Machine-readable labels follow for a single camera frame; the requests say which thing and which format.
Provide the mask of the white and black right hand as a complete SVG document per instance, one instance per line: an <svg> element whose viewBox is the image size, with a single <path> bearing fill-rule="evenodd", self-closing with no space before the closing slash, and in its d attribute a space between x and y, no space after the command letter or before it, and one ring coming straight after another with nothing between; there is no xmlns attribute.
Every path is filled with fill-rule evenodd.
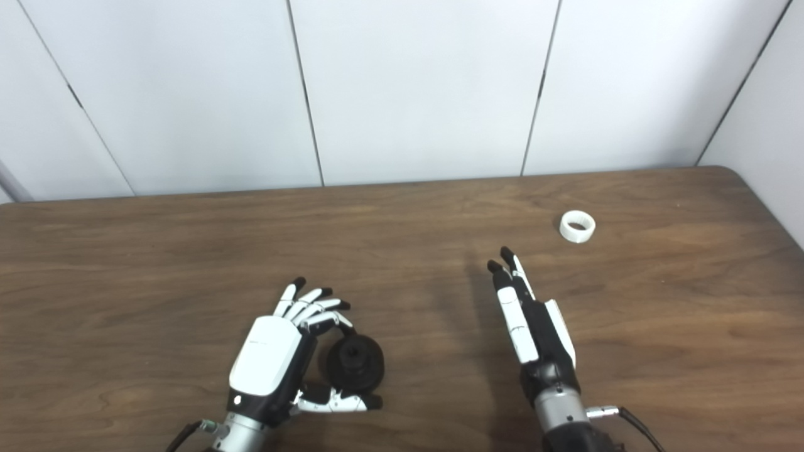
<svg viewBox="0 0 804 452"><path fill-rule="evenodd" d="M502 262L489 260L486 267L519 360L526 400L534 404L540 394L558 388L581 393L574 345L557 301L535 297L523 264L508 246L499 254Z"/></svg>

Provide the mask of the white and black left hand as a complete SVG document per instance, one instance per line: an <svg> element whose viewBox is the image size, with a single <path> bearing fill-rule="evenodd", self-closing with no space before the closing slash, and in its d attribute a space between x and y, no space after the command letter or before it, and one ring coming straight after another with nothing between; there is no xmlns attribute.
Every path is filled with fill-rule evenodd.
<svg viewBox="0 0 804 452"><path fill-rule="evenodd" d="M380 410L380 395L304 383L321 335L338 329L357 335L344 315L350 303L333 297L330 287L302 292L297 277L284 288L272 312L258 316L229 373L227 412L276 428L298 412Z"/></svg>

